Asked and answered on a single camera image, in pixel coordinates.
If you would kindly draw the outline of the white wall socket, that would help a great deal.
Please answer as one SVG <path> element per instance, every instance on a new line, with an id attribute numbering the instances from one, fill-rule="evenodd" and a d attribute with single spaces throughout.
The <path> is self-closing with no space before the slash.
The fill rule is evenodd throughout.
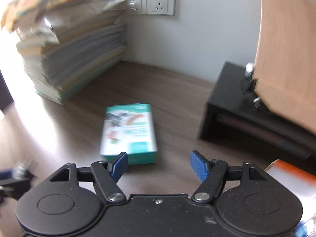
<path id="1" fill-rule="evenodd" d="M 175 0 L 147 0 L 147 14 L 173 16 Z"/>
<path id="2" fill-rule="evenodd" d="M 147 0 L 128 0 L 129 14 L 147 14 Z"/>

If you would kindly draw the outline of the teal cartoon bandage box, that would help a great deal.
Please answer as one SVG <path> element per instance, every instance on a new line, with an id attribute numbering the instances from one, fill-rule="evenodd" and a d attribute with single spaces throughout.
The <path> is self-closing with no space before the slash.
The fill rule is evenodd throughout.
<path id="1" fill-rule="evenodd" d="M 107 107 L 100 155 L 110 161 L 121 152 L 127 153 L 129 165 L 156 163 L 158 148 L 150 104 Z"/>

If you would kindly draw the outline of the black monitor riser stand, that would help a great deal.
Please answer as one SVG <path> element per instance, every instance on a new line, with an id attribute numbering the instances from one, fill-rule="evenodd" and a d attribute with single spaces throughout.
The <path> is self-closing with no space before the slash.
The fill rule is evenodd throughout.
<path id="1" fill-rule="evenodd" d="M 206 103 L 199 137 L 211 141 L 231 127 L 303 160 L 315 156 L 315 135 L 270 112 L 254 92 L 244 67 L 225 62 Z"/>

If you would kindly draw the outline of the silver clip on stand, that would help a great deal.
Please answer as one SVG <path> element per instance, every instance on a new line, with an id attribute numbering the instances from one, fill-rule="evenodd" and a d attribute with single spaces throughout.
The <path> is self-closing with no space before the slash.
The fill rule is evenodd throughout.
<path id="1" fill-rule="evenodd" d="M 247 63 L 245 67 L 245 77 L 251 79 L 254 71 L 254 63 Z"/>

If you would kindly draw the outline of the wooden book stand board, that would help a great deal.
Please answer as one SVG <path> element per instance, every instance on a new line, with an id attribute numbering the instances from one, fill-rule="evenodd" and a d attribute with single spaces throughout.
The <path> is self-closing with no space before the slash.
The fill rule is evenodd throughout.
<path id="1" fill-rule="evenodd" d="M 261 0 L 253 77 L 267 108 L 315 133 L 315 2 Z"/>

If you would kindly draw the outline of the white orange storage box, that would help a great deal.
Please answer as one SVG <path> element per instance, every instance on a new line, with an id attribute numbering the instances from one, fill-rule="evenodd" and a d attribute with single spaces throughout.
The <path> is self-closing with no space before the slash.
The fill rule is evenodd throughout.
<path id="1" fill-rule="evenodd" d="M 315 176 L 282 160 L 272 162 L 265 171 L 301 201 L 303 215 L 296 236 L 315 236 Z"/>

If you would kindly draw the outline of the white wall socket right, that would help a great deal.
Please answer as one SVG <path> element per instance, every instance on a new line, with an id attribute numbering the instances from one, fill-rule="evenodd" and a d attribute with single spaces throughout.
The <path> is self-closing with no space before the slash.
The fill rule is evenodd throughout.
<path id="1" fill-rule="evenodd" d="M 173 16 L 175 0 L 147 0 L 147 14 Z"/>

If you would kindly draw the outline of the white wall socket left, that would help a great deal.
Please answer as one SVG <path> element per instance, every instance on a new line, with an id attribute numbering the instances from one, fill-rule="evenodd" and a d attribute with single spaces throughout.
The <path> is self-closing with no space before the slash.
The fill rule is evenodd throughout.
<path id="1" fill-rule="evenodd" d="M 147 0 L 128 0 L 129 14 L 147 14 Z"/>

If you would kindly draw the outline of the stack of books and papers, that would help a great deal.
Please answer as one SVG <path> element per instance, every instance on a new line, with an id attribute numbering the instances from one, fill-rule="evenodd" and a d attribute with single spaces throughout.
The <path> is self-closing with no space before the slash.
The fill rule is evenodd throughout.
<path id="1" fill-rule="evenodd" d="M 12 0 L 1 28 L 17 35 L 16 49 L 36 92 L 63 103 L 126 52 L 120 16 L 129 0 Z"/>

